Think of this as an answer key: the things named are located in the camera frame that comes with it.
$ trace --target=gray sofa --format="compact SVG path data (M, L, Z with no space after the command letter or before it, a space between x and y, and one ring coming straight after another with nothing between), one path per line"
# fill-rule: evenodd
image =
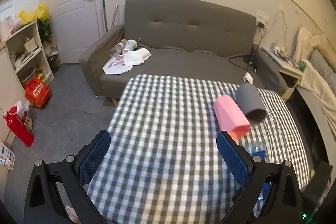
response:
M125 24L103 35L79 63L94 94L111 98L119 98L128 80L143 73L242 84L246 70L229 58L250 54L255 31L254 16L204 1L126 0ZM138 47L152 56L129 72L107 75L102 67L108 52L123 38L141 38ZM282 95L287 86L274 62L259 49L256 57L254 85Z

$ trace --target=gray floor tile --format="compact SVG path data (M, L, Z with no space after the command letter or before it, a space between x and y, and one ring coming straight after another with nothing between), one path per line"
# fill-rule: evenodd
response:
M50 103L80 111L85 111L95 96L79 65L61 66L50 88L52 92Z
M112 103L111 98L106 98L104 96L93 97L85 112L103 115L106 117L113 116L115 107Z
M15 154L15 163L13 170L8 172L5 206L15 221L18 224L22 224L26 192L34 163L19 149L13 149L13 152Z
M79 123L71 133L68 145L64 148L63 158L68 155L76 155L84 145L93 140L101 129L107 130L111 121L111 117L84 112L76 119L79 120Z
M31 147L26 147L15 138L12 147L18 147L32 162L38 159L46 163L62 161L64 149L79 122L76 117L80 117L80 114L75 112L79 111L70 111L50 103L43 110L34 109L31 113L34 143Z

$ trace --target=metal screw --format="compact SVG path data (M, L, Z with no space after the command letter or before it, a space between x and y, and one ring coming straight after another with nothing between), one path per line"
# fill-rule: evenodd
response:
M292 166L292 163L289 160L285 160L285 165L290 167L290 166Z
M253 160L254 160L255 162L261 162L261 161L262 161L262 158L259 157L259 156L253 156Z
M74 161L75 157L73 155L67 156L67 158L65 159L67 162L72 162Z
M40 166L42 164L42 160L37 160L36 162L35 162L35 165L36 166Z

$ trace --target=green plant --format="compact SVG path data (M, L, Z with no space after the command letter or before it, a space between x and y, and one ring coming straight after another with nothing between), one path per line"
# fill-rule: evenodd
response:
M49 37L51 36L51 25L50 20L41 21L37 20L37 27L39 29L39 34L41 37L41 42L44 44L46 41L49 40Z

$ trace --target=white blanket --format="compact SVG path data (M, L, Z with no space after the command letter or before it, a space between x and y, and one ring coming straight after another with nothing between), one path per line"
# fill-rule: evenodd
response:
M312 64L308 60L304 61L307 66L303 72L300 86L311 91L319 100L336 140L336 96Z

